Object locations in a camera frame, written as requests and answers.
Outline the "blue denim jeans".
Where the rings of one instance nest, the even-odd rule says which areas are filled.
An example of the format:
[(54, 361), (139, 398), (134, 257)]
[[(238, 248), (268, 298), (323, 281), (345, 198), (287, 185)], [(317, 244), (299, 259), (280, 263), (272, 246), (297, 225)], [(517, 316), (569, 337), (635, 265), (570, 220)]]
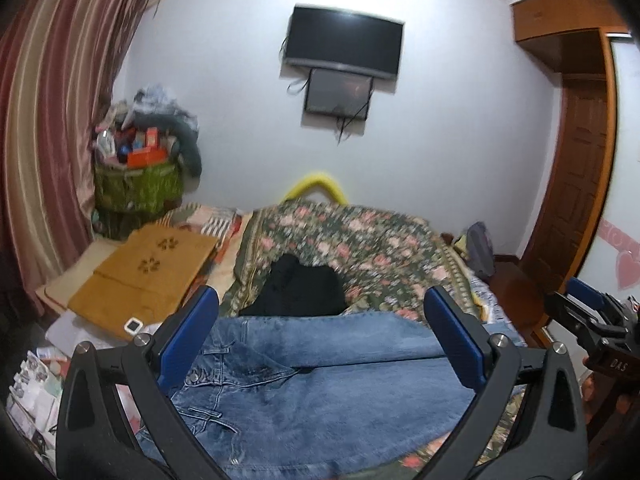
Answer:
[(454, 429), (474, 393), (392, 312), (223, 318), (170, 400), (233, 479), (329, 479)]

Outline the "small white square device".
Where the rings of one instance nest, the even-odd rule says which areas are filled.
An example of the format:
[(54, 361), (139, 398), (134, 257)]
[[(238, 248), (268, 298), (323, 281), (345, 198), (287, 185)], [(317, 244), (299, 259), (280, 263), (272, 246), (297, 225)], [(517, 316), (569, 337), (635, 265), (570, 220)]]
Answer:
[(124, 331), (130, 336), (136, 336), (141, 332), (144, 324), (138, 318), (130, 318), (124, 324)]

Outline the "wooden door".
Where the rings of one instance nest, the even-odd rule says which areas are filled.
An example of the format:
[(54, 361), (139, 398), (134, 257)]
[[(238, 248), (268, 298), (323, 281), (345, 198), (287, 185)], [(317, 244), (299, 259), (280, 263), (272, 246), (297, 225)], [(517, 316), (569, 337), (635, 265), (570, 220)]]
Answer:
[(558, 138), (544, 199), (521, 267), (543, 292), (561, 290), (596, 236), (616, 144), (617, 87), (610, 40), (600, 28), (526, 40), (561, 76)]

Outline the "grey backpack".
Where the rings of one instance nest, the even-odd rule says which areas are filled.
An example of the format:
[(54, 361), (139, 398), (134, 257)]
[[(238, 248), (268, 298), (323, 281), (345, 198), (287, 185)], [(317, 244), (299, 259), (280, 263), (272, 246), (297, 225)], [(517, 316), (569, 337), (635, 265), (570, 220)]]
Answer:
[(477, 221), (469, 226), (466, 235), (466, 263), (474, 274), (484, 282), (489, 282), (496, 272), (495, 255), (491, 239), (484, 222)]

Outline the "wooden lap desk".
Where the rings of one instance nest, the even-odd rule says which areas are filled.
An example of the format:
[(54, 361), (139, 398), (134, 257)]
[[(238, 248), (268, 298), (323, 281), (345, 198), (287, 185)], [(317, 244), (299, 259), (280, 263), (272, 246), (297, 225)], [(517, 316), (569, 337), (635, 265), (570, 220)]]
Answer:
[(163, 322), (178, 310), (216, 250), (216, 238), (148, 224), (96, 267), (68, 308), (88, 322), (125, 340), (130, 318), (145, 326)]

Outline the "green floral bedspread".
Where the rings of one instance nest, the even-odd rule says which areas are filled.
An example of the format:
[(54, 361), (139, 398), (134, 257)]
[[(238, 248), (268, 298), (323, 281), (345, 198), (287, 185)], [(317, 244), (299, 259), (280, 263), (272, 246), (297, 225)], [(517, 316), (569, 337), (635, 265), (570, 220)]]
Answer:
[(423, 299), (440, 285), (463, 312), (481, 321), (468, 274), (430, 222), (411, 214), (355, 205), (288, 200), (255, 210), (244, 229), (222, 312), (238, 315), (258, 296), (270, 266), (291, 254), (305, 266), (330, 266), (346, 311), (394, 311), (424, 322)]

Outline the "black folded garment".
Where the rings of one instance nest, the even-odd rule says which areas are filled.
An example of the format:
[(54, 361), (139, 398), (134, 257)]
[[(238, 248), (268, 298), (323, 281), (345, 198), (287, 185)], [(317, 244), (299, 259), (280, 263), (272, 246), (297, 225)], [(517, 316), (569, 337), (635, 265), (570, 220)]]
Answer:
[(304, 266), (285, 254), (271, 265), (258, 297), (239, 316), (314, 318), (339, 315), (346, 308), (343, 284), (330, 266)]

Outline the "green patterned storage bag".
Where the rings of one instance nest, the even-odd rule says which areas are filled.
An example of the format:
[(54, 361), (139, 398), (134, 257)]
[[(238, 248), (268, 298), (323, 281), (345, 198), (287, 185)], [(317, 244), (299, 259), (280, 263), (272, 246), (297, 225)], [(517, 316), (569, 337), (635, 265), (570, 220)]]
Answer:
[(139, 169), (98, 165), (94, 168), (96, 206), (115, 212), (159, 214), (181, 200), (180, 167), (162, 162)]

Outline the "striped patterned pillow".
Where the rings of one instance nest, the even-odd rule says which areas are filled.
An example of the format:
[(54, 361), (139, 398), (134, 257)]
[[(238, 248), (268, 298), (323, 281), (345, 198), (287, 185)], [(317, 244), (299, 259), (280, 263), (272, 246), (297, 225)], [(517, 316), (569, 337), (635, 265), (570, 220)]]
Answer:
[(155, 223), (216, 238), (216, 252), (223, 255), (240, 232), (242, 214), (235, 208), (188, 203), (166, 212)]

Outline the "orange box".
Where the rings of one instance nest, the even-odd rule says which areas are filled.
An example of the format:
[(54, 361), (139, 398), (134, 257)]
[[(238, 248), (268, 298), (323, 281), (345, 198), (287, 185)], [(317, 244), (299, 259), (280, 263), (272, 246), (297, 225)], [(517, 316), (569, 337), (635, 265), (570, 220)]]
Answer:
[(168, 153), (164, 148), (140, 148), (127, 155), (127, 167), (129, 169), (140, 169), (166, 162)]

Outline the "wooden wardrobe top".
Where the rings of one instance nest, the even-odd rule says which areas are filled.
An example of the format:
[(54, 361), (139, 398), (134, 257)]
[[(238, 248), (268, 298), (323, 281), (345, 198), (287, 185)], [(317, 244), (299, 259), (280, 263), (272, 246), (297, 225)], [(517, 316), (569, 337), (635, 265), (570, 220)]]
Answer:
[(593, 28), (630, 31), (608, 0), (522, 0), (511, 9), (516, 42)]

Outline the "yellow headboard pad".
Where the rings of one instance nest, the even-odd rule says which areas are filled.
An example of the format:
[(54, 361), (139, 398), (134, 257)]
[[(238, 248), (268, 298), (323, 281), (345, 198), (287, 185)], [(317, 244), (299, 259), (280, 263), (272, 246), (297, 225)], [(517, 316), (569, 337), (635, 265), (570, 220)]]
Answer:
[(284, 202), (287, 200), (297, 200), (312, 191), (323, 193), (333, 203), (340, 205), (349, 204), (348, 198), (341, 188), (341, 185), (337, 183), (337, 180), (322, 171), (306, 174), (305, 177), (297, 181), (292, 188), (284, 194), (282, 200)]

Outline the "striped red curtain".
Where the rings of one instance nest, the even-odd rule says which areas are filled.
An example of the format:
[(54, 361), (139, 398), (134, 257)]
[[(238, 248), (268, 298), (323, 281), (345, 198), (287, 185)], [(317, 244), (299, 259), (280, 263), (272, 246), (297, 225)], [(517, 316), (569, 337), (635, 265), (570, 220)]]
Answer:
[(90, 243), (92, 129), (150, 0), (18, 0), (1, 29), (1, 296), (36, 290)]

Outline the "small wall monitor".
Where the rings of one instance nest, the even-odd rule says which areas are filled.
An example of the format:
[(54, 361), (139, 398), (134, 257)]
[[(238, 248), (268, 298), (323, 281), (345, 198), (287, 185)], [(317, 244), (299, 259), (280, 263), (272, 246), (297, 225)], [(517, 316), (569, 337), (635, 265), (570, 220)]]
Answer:
[(361, 120), (368, 118), (373, 78), (313, 68), (306, 88), (304, 110), (309, 114)]

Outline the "large wall television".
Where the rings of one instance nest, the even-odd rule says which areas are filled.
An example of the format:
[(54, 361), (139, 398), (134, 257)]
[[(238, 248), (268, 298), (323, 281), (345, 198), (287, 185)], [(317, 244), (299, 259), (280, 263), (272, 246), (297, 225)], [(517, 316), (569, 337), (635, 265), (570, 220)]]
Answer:
[(395, 79), (404, 24), (372, 15), (296, 6), (288, 22), (283, 62)]

